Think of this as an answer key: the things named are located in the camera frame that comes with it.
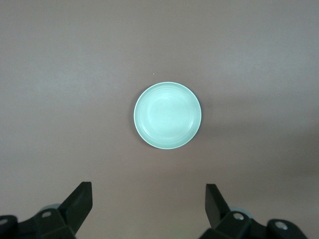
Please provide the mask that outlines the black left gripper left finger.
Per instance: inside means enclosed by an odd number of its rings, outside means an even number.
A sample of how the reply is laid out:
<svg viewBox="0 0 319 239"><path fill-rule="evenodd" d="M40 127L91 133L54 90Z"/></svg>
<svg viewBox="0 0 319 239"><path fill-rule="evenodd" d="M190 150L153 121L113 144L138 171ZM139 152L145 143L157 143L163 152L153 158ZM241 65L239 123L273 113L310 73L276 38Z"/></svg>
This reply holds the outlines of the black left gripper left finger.
<svg viewBox="0 0 319 239"><path fill-rule="evenodd" d="M2 239L75 239L93 206L92 183L81 182L62 202L48 206L19 222L14 215L0 217Z"/></svg>

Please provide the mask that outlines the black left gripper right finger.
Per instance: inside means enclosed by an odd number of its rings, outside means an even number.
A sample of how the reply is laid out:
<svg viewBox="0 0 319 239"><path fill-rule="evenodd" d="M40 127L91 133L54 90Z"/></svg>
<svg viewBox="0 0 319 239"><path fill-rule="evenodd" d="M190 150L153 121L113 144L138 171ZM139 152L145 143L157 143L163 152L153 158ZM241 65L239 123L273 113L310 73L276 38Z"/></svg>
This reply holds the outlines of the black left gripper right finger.
<svg viewBox="0 0 319 239"><path fill-rule="evenodd" d="M272 219L264 226L239 210L231 210L215 184L205 188L205 211L210 223L201 239L305 239L294 223Z"/></svg>

